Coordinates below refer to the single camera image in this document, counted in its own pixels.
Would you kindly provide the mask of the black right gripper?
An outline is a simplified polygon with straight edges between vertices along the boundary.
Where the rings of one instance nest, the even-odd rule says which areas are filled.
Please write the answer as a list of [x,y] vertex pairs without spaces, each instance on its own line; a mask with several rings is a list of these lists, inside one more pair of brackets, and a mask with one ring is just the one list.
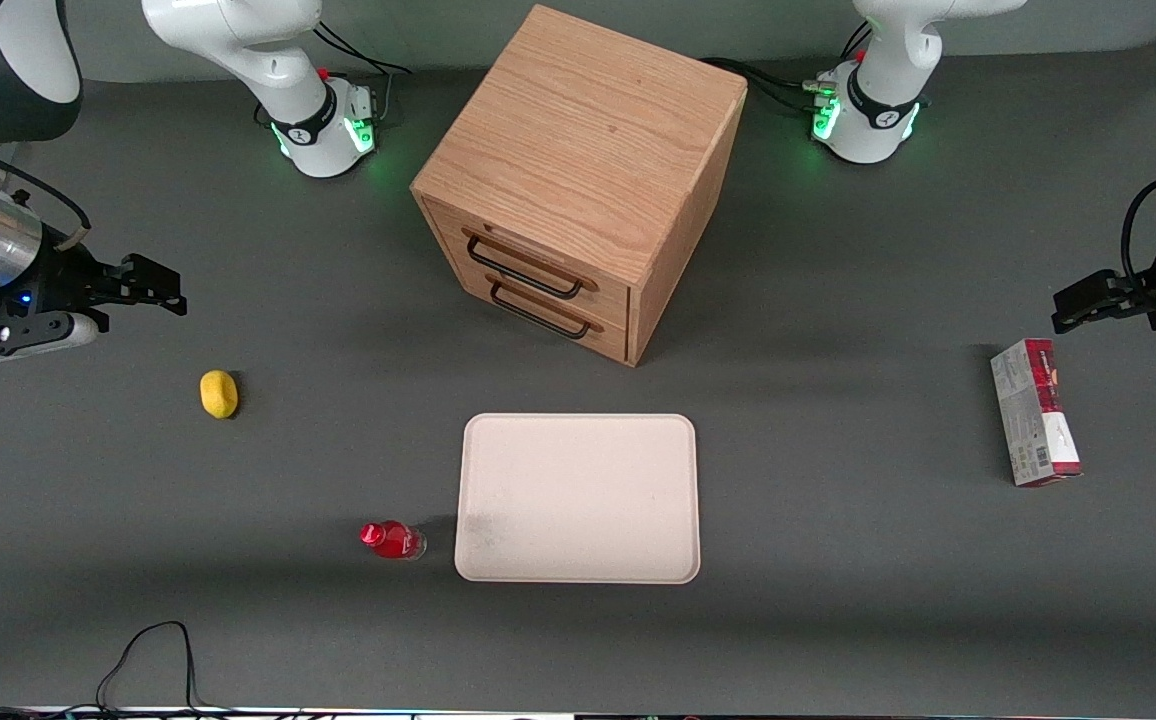
[[116,266],[101,263],[83,245],[58,251],[52,242],[44,242],[22,275],[22,296],[30,296],[22,316],[62,311],[110,322],[108,311],[99,306],[140,304],[186,316],[188,300],[180,294],[180,274],[143,255],[129,254]]

